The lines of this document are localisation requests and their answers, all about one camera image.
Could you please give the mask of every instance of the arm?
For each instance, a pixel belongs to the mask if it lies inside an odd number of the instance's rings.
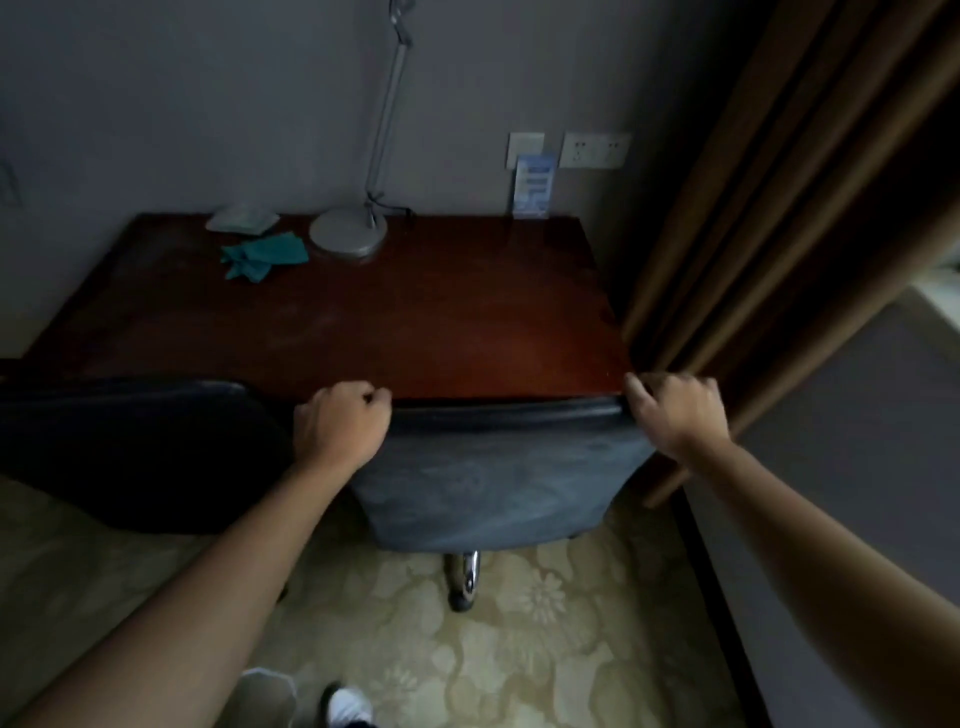
[[[390,414],[390,393],[366,382],[298,407],[294,468],[13,725],[212,725],[314,526],[379,449]]]
[[[863,543],[737,446],[716,381],[627,375],[651,442],[701,476],[794,619],[877,716],[956,725],[960,610]]]

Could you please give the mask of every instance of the lamp base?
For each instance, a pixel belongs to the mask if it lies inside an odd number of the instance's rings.
[[[364,206],[334,207],[310,223],[310,240],[322,251],[352,259],[376,253],[387,234],[387,218],[373,213],[376,227],[370,227],[370,209]]]

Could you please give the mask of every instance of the carpet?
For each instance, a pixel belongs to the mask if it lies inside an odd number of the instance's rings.
[[[111,530],[0,479],[0,722],[206,543]],[[576,539],[483,559],[454,614],[442,558],[377,550],[340,498],[251,666],[293,677],[297,725],[332,680],[366,692],[383,728],[743,725],[669,511],[619,497]]]

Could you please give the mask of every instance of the baseboard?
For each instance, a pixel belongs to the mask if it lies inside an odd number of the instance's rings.
[[[713,570],[707,546],[697,528],[697,522],[693,517],[693,511],[690,510],[690,503],[686,499],[683,488],[670,497],[670,509],[673,511],[681,538],[684,539],[686,554],[697,576],[700,591],[704,595],[707,613],[720,640],[720,648],[727,659],[727,667],[733,678],[733,687],[743,708],[744,720],[748,728],[773,728],[766,703],[763,702],[763,695],[760,694],[760,688],[756,684],[750,661],[747,659],[747,653],[743,649],[733,616],[727,606],[727,599],[723,596],[723,589]]]

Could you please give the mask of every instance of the chrome chair leg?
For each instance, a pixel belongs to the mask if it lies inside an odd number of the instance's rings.
[[[465,612],[473,606],[473,599],[477,593],[477,581],[480,577],[480,551],[470,551],[462,554],[450,554],[448,557],[450,569],[450,609],[454,612]]]

